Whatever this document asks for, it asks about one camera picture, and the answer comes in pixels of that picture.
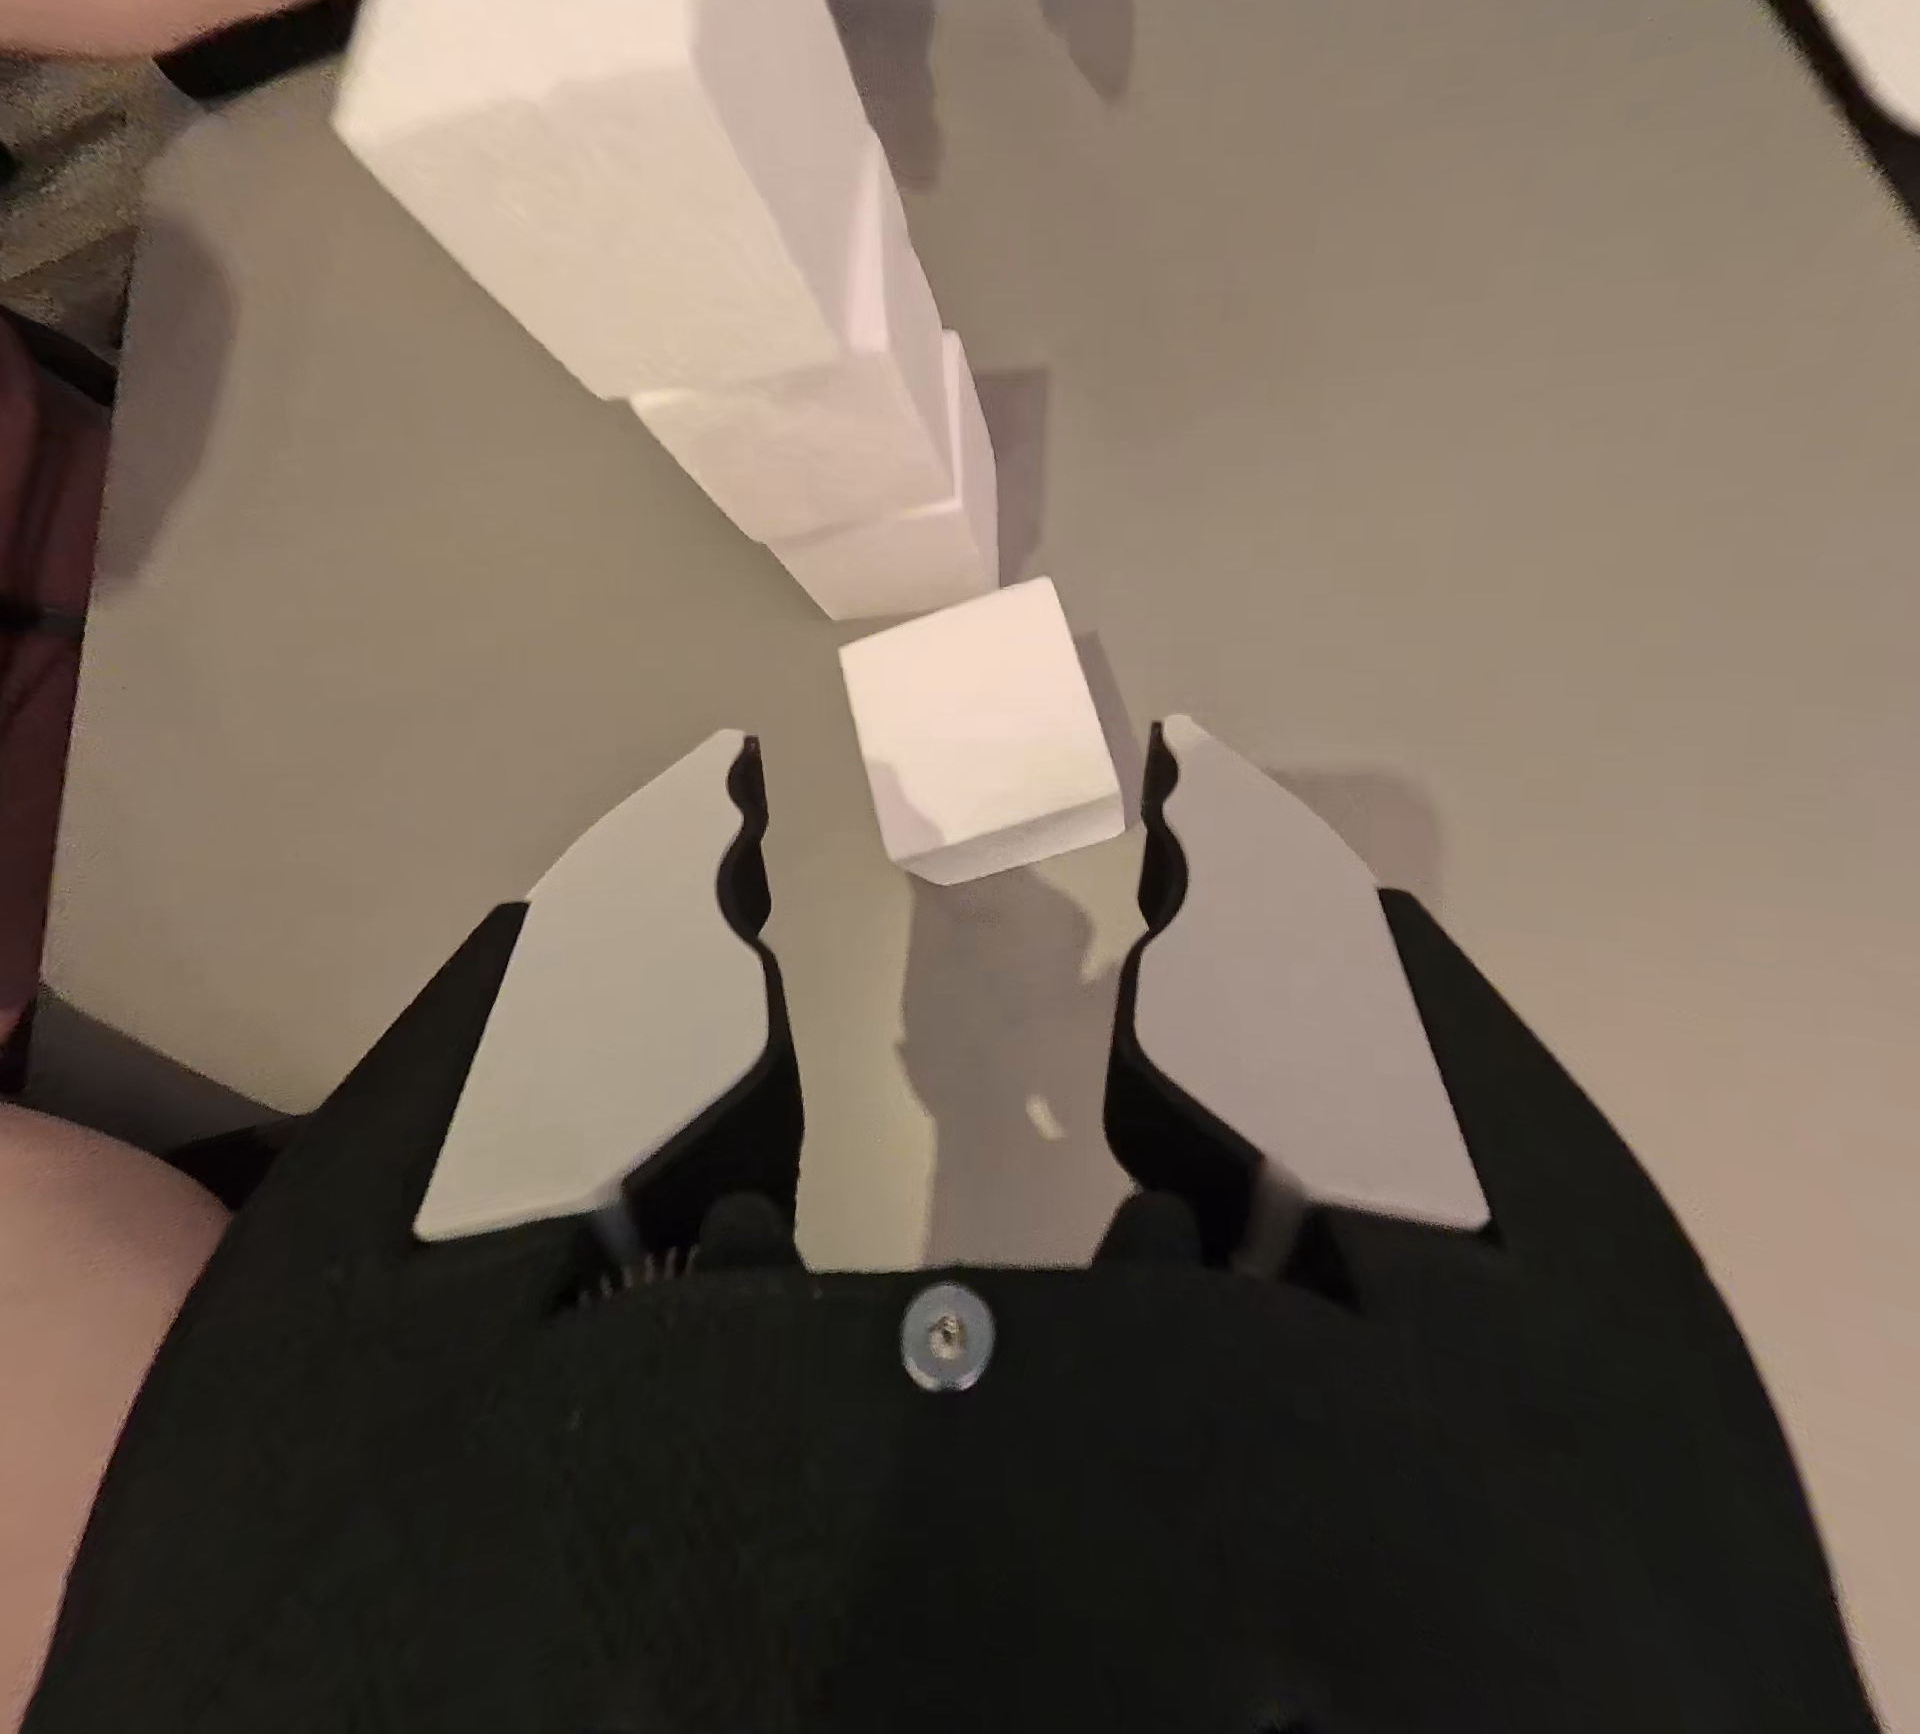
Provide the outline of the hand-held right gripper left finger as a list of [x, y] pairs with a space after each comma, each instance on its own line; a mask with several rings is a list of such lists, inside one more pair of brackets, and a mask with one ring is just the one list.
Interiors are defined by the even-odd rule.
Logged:
[[423, 1243], [581, 1222], [661, 1268], [731, 1193], [798, 1220], [803, 1092], [758, 737], [708, 736], [525, 894], [414, 1216]]

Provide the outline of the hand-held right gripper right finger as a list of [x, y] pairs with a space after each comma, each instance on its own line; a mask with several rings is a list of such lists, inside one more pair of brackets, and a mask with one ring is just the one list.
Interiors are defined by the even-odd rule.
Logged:
[[1102, 1098], [1118, 1168], [1214, 1274], [1310, 1268], [1338, 1224], [1481, 1252], [1491, 1203], [1373, 870], [1187, 713], [1153, 723], [1141, 772]]

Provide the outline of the white foam cube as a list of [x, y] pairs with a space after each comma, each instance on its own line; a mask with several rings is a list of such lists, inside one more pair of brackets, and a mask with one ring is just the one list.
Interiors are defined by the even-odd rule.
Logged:
[[1126, 801], [1061, 598], [1023, 580], [843, 644], [888, 859], [963, 885], [1116, 840]]
[[945, 330], [876, 132], [865, 136], [850, 244], [848, 341], [835, 356], [628, 401], [760, 543], [918, 511], [954, 491]]
[[1002, 583], [996, 447], [951, 328], [942, 330], [942, 381], [951, 480], [943, 500], [767, 546], [834, 622], [918, 618]]
[[595, 398], [850, 344], [869, 128], [825, 0], [362, 0], [332, 125]]

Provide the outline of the person's right forearm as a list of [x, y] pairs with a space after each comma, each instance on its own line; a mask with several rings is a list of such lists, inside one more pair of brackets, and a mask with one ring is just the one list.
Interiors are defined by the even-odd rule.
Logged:
[[228, 1227], [188, 1174], [1, 1110], [1, 1727], [17, 1729], [132, 1401]]

